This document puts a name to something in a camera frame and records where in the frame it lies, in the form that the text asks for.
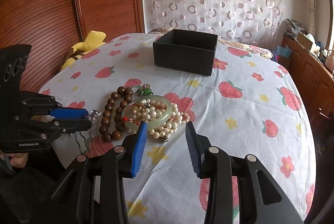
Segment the person's left hand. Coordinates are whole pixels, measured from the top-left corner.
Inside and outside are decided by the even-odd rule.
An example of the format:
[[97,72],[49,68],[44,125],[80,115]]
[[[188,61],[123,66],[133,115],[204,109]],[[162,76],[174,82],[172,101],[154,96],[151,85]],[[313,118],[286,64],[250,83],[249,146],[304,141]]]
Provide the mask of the person's left hand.
[[10,158],[10,165],[16,168],[24,168],[28,161],[28,153],[5,154],[1,152],[1,159]]

